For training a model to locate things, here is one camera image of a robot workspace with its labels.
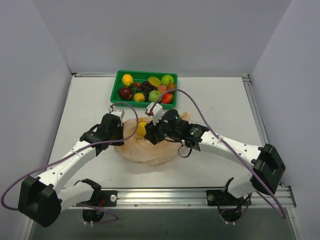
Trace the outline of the yellow banana piece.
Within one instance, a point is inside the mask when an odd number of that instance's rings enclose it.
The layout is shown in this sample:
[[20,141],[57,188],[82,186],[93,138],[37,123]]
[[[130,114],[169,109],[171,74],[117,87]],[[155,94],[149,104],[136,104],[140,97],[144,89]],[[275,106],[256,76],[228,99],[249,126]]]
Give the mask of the yellow banana piece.
[[148,122],[145,122],[145,121],[141,121],[138,123],[138,127],[137,127],[137,130],[136,130],[136,134],[141,136],[141,137],[144,137],[147,133],[146,131],[146,125],[148,124]]

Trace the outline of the green pear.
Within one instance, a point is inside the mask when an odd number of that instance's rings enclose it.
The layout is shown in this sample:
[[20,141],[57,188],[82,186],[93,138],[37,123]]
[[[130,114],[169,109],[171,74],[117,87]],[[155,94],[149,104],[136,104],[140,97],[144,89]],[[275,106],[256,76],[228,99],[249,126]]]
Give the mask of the green pear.
[[150,102],[156,102],[160,96],[161,93],[158,90],[152,90],[148,95],[148,100]]

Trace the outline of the brown kiwi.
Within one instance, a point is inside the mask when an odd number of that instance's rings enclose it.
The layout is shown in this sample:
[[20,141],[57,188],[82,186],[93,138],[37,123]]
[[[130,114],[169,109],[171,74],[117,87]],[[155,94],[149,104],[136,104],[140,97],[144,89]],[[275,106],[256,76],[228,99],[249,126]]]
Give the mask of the brown kiwi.
[[175,89],[175,88],[176,88],[176,85],[173,82],[171,82],[167,85],[167,90],[171,90],[171,89]]

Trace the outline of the orange fruit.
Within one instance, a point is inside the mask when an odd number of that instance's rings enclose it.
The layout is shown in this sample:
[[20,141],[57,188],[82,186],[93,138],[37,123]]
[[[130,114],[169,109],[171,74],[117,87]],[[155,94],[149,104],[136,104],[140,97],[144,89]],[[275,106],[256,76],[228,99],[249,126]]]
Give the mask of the orange fruit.
[[145,95],[141,92],[138,92],[134,95],[133,97],[134,101],[135,102],[138,102],[138,103],[142,103],[142,102],[145,102]]

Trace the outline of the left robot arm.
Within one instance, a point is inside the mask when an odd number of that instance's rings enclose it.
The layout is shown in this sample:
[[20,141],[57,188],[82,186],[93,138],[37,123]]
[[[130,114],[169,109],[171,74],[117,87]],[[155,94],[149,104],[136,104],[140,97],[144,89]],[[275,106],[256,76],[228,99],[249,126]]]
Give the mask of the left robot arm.
[[103,116],[101,123],[85,132],[65,160],[49,167],[37,177],[28,176],[22,183],[18,210],[46,228],[60,213],[76,204],[97,207],[105,198],[101,186],[90,179],[80,180],[72,187],[65,184],[86,163],[111,145],[122,145],[124,137],[123,110],[113,110]]

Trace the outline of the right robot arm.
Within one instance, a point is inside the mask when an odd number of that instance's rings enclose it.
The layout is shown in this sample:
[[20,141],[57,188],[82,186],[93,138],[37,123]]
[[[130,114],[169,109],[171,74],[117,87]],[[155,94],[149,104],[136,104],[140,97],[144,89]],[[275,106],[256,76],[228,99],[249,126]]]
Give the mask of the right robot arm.
[[162,141],[177,142],[192,150],[219,155],[248,169],[247,175],[232,177],[226,183],[221,193],[226,204],[232,205],[253,192],[275,194],[286,167],[273,145],[249,145],[213,134],[206,126],[183,120],[175,109],[164,112],[160,105],[148,107],[145,113],[153,119],[145,126],[144,138],[153,145]]

